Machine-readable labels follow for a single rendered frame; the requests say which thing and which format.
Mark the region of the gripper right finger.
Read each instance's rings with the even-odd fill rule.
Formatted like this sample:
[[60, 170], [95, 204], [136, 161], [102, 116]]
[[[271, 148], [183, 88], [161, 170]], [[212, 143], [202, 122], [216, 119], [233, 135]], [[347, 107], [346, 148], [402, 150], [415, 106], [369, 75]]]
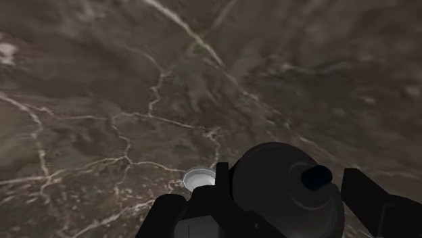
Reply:
[[359, 169], [344, 169], [341, 197], [374, 238], [422, 238], [422, 204], [388, 193]]

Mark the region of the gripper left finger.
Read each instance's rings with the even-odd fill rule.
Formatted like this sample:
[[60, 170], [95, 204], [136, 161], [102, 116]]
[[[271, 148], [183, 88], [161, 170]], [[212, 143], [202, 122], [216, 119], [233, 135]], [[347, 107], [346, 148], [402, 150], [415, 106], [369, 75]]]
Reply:
[[216, 164], [215, 185], [195, 188], [191, 198], [163, 194], [156, 198], [135, 238], [224, 238], [214, 219], [217, 203], [229, 198], [229, 165]]

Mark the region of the small white faceted cup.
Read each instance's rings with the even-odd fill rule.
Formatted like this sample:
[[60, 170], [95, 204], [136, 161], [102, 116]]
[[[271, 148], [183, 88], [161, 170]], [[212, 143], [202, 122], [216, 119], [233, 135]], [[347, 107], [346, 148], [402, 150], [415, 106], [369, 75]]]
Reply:
[[192, 192], [195, 188], [215, 185], [216, 171], [212, 168], [196, 166], [188, 169], [183, 175], [184, 187]]

